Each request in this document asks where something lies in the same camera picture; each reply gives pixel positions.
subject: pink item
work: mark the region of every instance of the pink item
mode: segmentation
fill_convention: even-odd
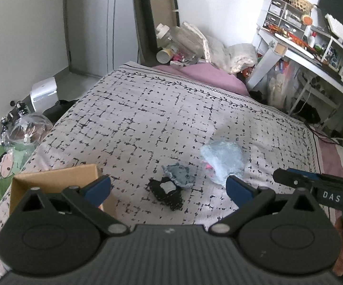
[[[225,71],[217,69],[210,63],[198,63],[178,69],[168,65],[159,65],[154,68],[173,75],[199,81],[216,88],[249,96],[247,87],[241,82],[241,80],[239,80],[235,75],[229,75]]]

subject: bed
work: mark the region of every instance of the bed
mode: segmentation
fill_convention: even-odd
[[[80,99],[23,171],[96,163],[111,176],[120,221],[130,226],[208,226],[237,209],[225,189],[203,172],[199,148],[215,138],[242,147],[247,160],[244,180],[253,186],[291,192],[273,181],[279,167],[343,175],[342,148],[320,142],[304,124],[277,109],[133,62],[102,78]],[[329,154],[330,160],[324,160]],[[196,182],[183,191],[182,210],[171,211],[155,199],[147,183],[161,179],[162,165],[176,162],[188,164]],[[0,201],[0,229],[8,208],[9,189]],[[334,220],[334,213],[327,209],[327,214]],[[5,272],[0,262],[0,277]]]

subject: white box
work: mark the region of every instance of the white box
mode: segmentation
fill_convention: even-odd
[[[30,99],[35,112],[39,114],[53,107],[59,101],[55,78],[51,77],[35,83],[30,91]]]

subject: cardboard box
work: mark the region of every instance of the cardboard box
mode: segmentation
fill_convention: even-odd
[[[95,164],[15,175],[10,191],[9,215],[12,214],[26,191],[34,186],[39,186],[44,193],[60,193],[71,185],[82,188],[97,178],[99,178],[99,171]],[[103,207],[105,212],[116,217],[112,194],[104,201]]]

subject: woven basket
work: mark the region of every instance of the woven basket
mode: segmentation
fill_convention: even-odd
[[[314,4],[308,2],[307,0],[291,0],[292,6],[294,6],[297,9],[300,9],[305,14],[310,15],[312,8],[314,7]]]

